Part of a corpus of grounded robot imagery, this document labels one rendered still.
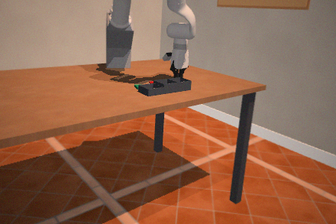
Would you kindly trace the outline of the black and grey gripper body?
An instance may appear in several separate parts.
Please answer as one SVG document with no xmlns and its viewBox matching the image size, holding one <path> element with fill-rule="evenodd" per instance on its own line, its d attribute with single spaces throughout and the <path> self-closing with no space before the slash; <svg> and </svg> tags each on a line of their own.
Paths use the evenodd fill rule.
<svg viewBox="0 0 336 224">
<path fill-rule="evenodd" d="M 174 67 L 177 68 L 178 70 L 187 68 L 189 66 L 188 50 L 173 49 L 170 66 L 172 65 L 173 61 L 174 61 Z"/>
</svg>

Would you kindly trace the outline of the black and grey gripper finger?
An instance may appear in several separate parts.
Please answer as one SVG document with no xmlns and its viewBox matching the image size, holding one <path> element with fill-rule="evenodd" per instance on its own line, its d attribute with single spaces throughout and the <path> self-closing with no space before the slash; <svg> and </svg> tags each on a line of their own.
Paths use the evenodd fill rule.
<svg viewBox="0 0 336 224">
<path fill-rule="evenodd" d="M 183 74 L 184 74 L 184 71 L 186 70 L 186 68 L 184 68 L 184 69 L 179 69 L 179 72 L 178 72 L 178 74 L 179 74 L 179 77 L 182 77 L 183 78 Z"/>
<path fill-rule="evenodd" d="M 178 74 L 179 70 L 174 67 L 174 61 L 173 61 L 172 65 L 171 65 L 171 67 L 170 67 L 170 70 L 173 71 L 173 78 L 179 77 L 179 74 Z"/>
</svg>

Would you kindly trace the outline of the dark grey three-compartment bin rack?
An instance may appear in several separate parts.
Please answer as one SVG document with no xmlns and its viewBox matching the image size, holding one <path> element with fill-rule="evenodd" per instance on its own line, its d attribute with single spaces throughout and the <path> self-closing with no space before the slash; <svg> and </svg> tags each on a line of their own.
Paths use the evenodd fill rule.
<svg viewBox="0 0 336 224">
<path fill-rule="evenodd" d="M 157 96 L 191 90 L 191 80 L 182 77 L 154 80 L 153 83 L 139 85 L 139 93 L 145 96 Z"/>
</svg>

